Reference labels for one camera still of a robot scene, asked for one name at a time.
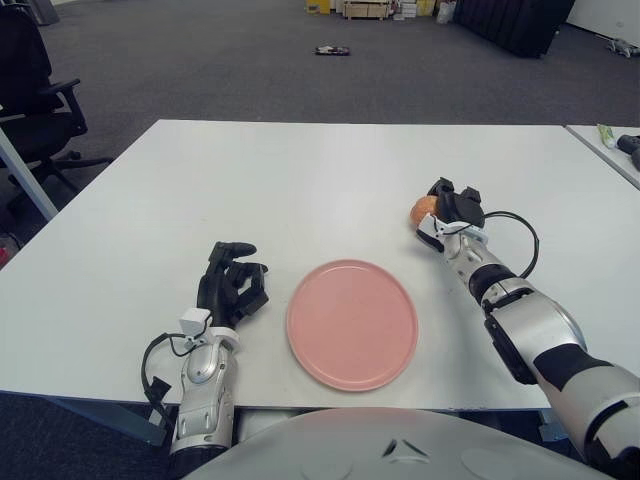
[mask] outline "white wall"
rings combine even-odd
[[[640,0],[576,0],[567,22],[640,46]]]

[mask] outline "round plate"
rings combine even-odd
[[[293,353],[316,380],[339,390],[372,390],[409,364],[418,318],[402,285],[359,260],[316,268],[287,311]]]

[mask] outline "chair base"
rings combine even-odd
[[[40,165],[31,169],[31,173],[40,184],[42,184],[42,182],[44,182],[48,177],[56,177],[65,187],[76,195],[80,192],[80,189],[62,174],[62,170],[91,167],[94,165],[100,165],[101,163],[111,163],[114,160],[110,157],[94,158],[91,160],[80,160],[81,158],[82,156],[79,152],[70,150],[56,159],[47,158],[42,160]],[[13,175],[9,175],[9,181],[22,190],[18,180]],[[15,210],[18,204],[26,198],[27,194],[24,191],[20,192],[10,200],[9,203],[7,203],[7,208],[9,211]]]

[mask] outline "black cabinet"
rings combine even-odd
[[[456,21],[523,57],[547,53],[575,0],[458,0]]]

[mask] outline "office chair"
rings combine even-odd
[[[110,163],[113,159],[79,160],[80,153],[74,151],[51,158],[72,137],[84,135],[87,125],[73,94],[80,80],[51,84],[50,75],[51,64],[36,24],[12,5],[0,7],[0,117],[13,117],[0,119],[0,128],[25,163],[40,162],[31,169],[39,183],[55,176],[78,193],[78,187],[61,170]],[[70,111],[57,111],[64,107],[60,93]],[[0,168],[5,167],[0,159]],[[12,175],[9,180],[19,187]],[[9,209],[22,198],[26,198],[24,192],[9,202]]]

